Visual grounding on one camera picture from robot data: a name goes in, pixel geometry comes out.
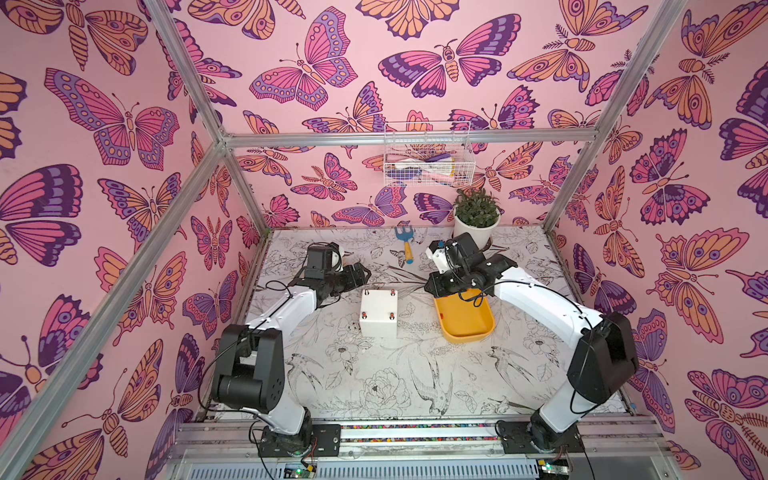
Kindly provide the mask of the yellow plastic tray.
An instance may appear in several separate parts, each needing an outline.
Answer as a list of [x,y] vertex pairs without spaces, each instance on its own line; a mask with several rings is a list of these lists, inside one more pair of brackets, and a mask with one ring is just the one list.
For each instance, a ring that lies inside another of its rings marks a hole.
[[443,337],[461,344],[483,340],[496,328],[496,320],[485,299],[464,301],[458,294],[435,298],[434,305]]

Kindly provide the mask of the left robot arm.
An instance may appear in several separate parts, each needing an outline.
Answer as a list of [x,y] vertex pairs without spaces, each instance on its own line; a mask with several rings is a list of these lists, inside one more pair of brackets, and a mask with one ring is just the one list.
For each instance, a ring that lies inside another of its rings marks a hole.
[[365,286],[372,272],[346,265],[333,242],[313,243],[296,275],[279,282],[282,296],[253,320],[226,327],[212,362],[210,399],[227,410],[248,413],[264,424],[262,439],[289,455],[311,448],[309,410],[285,392],[284,339],[328,299]]

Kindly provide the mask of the white block with screws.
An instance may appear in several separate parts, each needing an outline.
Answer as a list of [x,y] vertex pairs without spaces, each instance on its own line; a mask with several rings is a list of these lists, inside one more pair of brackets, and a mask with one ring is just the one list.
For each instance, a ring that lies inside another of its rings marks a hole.
[[[361,295],[360,313],[365,312],[367,317],[360,318],[359,326],[363,336],[383,339],[396,339],[398,327],[398,300],[390,295],[394,289],[364,289]],[[395,318],[390,319],[390,312],[395,313]]]

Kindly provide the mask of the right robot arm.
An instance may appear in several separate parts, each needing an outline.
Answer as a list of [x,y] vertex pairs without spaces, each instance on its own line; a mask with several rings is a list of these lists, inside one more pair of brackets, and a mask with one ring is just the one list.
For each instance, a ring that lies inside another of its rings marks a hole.
[[567,380],[530,417],[530,443],[552,452],[577,422],[609,400],[639,369],[629,320],[601,313],[536,280],[513,260],[496,254],[465,256],[445,245],[429,248],[435,270],[424,290],[434,298],[471,289],[509,303],[550,330],[573,350]]

